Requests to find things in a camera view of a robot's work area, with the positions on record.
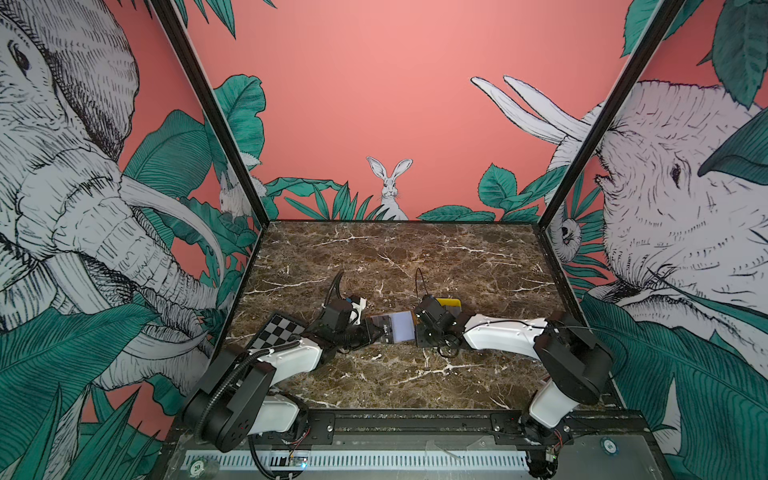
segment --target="rabbit illustration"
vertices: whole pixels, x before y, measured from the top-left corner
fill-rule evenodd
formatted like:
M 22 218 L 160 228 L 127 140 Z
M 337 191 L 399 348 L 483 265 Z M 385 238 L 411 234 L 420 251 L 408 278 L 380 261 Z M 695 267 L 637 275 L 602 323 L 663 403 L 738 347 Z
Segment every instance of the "rabbit illustration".
M 397 187 L 395 186 L 395 180 L 397 180 L 397 177 L 404 174 L 406 170 L 411 167 L 413 160 L 405 159 L 397 164 L 397 167 L 395 167 L 395 171 L 392 172 L 391 177 L 387 177 L 386 169 L 380 161 L 373 157 L 367 157 L 367 160 L 368 163 L 371 164 L 371 170 L 373 170 L 373 174 L 384 180 L 384 188 L 382 189 L 382 205 L 386 209 L 386 213 L 384 214 L 383 219 L 408 220 L 406 214 L 404 214 L 403 211 L 400 210 L 400 207 L 397 205 L 396 198 L 398 191 Z

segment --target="black and white checkerboard pattern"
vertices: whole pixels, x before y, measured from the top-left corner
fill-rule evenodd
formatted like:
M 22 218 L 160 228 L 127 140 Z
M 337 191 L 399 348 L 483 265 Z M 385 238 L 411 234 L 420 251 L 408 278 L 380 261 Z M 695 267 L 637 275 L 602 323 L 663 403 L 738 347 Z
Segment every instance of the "black and white checkerboard pattern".
M 262 349 L 282 345 L 288 341 L 291 335 L 298 335 L 303 331 L 303 325 L 287 319 L 279 313 L 275 313 L 264 328 L 261 329 L 251 348 Z

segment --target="checkerboard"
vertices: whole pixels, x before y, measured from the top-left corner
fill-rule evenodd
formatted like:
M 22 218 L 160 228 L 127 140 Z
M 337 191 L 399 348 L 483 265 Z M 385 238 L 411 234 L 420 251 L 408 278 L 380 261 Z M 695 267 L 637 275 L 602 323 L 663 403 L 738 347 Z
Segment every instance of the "checkerboard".
M 247 348 L 262 349 L 282 345 L 288 341 L 290 336 L 303 332 L 305 327 L 298 320 L 290 318 L 285 313 L 275 312 L 258 335 L 253 336 Z

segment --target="rhinoceros eye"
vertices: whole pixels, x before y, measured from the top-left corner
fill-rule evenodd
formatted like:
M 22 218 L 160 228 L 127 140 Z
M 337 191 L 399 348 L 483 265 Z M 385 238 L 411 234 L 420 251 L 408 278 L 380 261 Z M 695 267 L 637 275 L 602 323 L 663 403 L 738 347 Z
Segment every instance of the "rhinoceros eye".
M 8 51 L 11 52 L 13 60 L 26 77 L 27 71 L 29 70 L 29 59 L 27 58 L 27 55 L 24 55 L 24 52 L 18 47 L 18 43 L 14 43 L 13 41 L 8 43 Z
M 680 188 L 680 172 L 681 171 L 682 169 L 680 169 L 680 164 L 675 164 L 674 167 L 672 167 L 672 170 L 670 171 L 670 176 L 672 176 L 672 181 L 674 182 L 677 188 Z

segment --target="brown marble surface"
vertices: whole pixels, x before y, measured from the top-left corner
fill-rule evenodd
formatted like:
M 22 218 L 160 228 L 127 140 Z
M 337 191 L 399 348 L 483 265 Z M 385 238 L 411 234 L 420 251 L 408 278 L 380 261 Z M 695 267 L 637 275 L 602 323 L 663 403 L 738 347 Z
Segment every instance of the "brown marble surface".
M 563 308 L 528 226 L 275 222 L 227 342 L 244 345 L 274 310 L 309 322 L 342 268 L 342 294 L 367 298 L 365 314 L 410 310 L 417 267 L 431 294 L 488 316 L 533 319 Z M 522 409 L 544 377 L 528 357 L 462 351 L 446 360 L 410 342 L 339 354 L 278 386 L 310 407 Z

